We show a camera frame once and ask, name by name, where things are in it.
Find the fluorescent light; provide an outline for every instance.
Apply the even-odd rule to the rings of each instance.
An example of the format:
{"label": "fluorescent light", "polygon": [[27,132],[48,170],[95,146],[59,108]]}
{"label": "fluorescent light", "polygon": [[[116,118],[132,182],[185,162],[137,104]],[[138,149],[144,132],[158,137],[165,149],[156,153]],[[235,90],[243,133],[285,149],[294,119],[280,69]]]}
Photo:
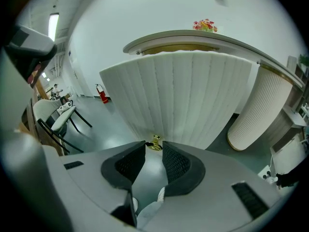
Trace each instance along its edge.
{"label": "fluorescent light", "polygon": [[59,19],[59,13],[50,14],[48,24],[48,37],[55,41],[56,28]]}

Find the green plant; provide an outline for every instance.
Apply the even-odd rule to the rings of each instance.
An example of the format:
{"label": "green plant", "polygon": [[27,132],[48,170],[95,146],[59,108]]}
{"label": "green plant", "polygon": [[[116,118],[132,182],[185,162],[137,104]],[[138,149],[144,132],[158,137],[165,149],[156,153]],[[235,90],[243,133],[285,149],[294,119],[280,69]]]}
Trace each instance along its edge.
{"label": "green plant", "polygon": [[300,55],[299,56],[299,62],[303,65],[306,65],[307,67],[309,67],[309,56],[306,55]]}

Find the cushion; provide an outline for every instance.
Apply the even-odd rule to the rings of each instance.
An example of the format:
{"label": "cushion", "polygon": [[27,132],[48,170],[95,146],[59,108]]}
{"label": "cushion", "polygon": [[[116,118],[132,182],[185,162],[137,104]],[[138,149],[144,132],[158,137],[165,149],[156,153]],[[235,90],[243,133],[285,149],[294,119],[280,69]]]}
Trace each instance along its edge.
{"label": "cushion", "polygon": [[71,117],[72,113],[74,112],[76,106],[72,106],[67,111],[63,112],[60,117],[54,122],[52,126],[53,131],[58,131],[61,129],[61,127],[68,121],[68,119]]}

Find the fire extinguisher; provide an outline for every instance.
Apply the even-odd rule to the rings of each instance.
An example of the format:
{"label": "fire extinguisher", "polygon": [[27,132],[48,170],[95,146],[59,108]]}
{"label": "fire extinguisher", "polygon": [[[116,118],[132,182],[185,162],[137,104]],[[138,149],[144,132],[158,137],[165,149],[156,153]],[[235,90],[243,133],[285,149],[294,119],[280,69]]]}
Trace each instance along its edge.
{"label": "fire extinguisher", "polygon": [[102,85],[101,85],[101,84],[96,84],[96,89],[97,89],[98,94],[100,95],[100,97],[101,97],[103,103],[104,103],[104,104],[107,103],[107,102],[108,102],[108,99],[107,99],[107,97],[106,97],[106,95],[105,95],[105,92],[104,92],[104,90],[103,90]]}

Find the fluted table leg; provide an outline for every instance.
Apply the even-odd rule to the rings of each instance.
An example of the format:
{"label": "fluted table leg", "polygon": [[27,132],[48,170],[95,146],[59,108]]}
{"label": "fluted table leg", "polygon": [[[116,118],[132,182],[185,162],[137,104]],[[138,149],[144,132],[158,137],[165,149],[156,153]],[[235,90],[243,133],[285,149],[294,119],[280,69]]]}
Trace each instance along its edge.
{"label": "fluted table leg", "polygon": [[242,151],[275,120],[292,88],[292,81],[271,67],[261,65],[248,101],[227,133],[228,143]]}

